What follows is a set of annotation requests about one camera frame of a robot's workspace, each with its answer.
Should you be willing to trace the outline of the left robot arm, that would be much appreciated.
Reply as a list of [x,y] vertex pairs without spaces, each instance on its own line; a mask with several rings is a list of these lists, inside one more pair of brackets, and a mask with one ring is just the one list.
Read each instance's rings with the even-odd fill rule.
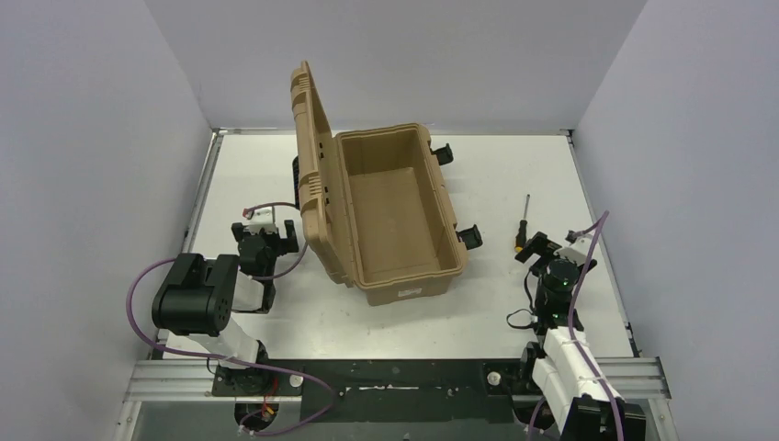
[[277,374],[258,368],[268,359],[264,344],[232,318],[235,312],[267,314],[277,290],[279,257],[299,251],[293,220],[279,229],[274,220],[235,222],[236,254],[208,260],[182,253],[173,262],[152,301],[152,321],[220,356],[218,384],[249,395],[272,390]]

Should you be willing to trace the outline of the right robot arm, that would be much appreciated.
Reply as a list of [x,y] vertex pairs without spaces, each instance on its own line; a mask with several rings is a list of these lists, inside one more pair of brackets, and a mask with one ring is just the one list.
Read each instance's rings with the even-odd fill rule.
[[523,353],[523,374],[543,395],[562,440],[643,440],[647,418],[606,377],[575,308],[584,277],[596,267],[594,237],[570,232],[565,244],[537,232],[515,256],[536,261],[531,292],[536,341]]

